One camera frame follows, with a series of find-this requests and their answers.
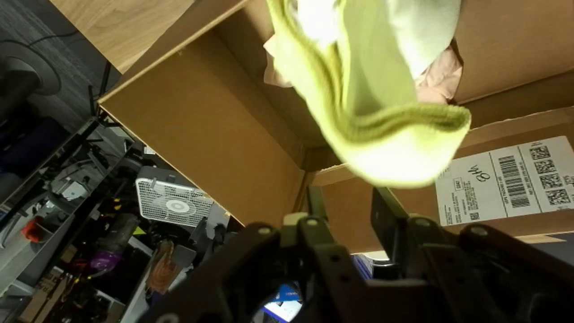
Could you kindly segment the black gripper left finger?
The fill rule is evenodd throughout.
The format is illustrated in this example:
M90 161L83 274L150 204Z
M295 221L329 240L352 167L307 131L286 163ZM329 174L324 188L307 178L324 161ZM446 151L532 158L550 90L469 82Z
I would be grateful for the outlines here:
M236 233L144 312L141 323L254 323L284 285L302 300L295 323L334 323L334 305L304 235L309 222L333 242L320 188L309 188L307 210L286 215L281 228L254 222Z

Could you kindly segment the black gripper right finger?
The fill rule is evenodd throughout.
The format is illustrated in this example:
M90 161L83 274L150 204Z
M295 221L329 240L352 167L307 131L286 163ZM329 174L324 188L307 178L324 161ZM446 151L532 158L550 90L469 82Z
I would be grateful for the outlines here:
M390 256L388 276L426 280L455 323L574 323L573 265L494 226L453 233L376 188L372 228Z

